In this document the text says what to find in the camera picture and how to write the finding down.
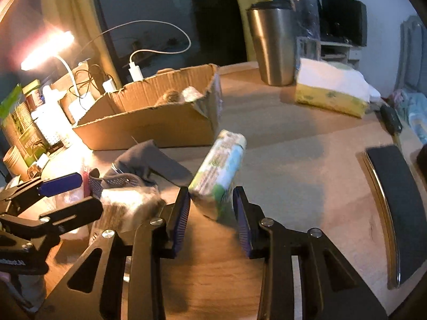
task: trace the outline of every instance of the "clear plastic bottle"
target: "clear plastic bottle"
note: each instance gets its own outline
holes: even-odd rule
[[[296,58],[320,60],[320,22],[317,0],[290,0],[296,16]]]

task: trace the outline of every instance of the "wooden table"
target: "wooden table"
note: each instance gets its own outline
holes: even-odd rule
[[[364,119],[292,104],[294,88],[265,85],[257,69],[225,74],[221,79],[224,110],[221,128],[248,141],[236,184],[266,216],[287,228],[321,228],[360,273],[391,313],[426,271],[422,266],[398,290],[387,289],[384,234],[376,196],[361,160],[366,147],[392,143],[375,114]],[[404,128],[402,147],[424,203],[427,193],[413,161],[421,143]],[[195,172],[209,148],[165,152]],[[121,151],[93,153],[101,173]],[[51,162],[60,165],[68,159]],[[178,188],[159,177],[162,197],[173,202]],[[69,269],[87,242],[64,242],[52,251],[46,275],[48,291]],[[184,247],[176,260],[162,262],[168,319],[255,319],[262,262],[247,260],[239,246],[232,215],[222,224],[192,206]],[[126,289],[123,303],[126,303]],[[301,295],[295,296],[297,318]]]

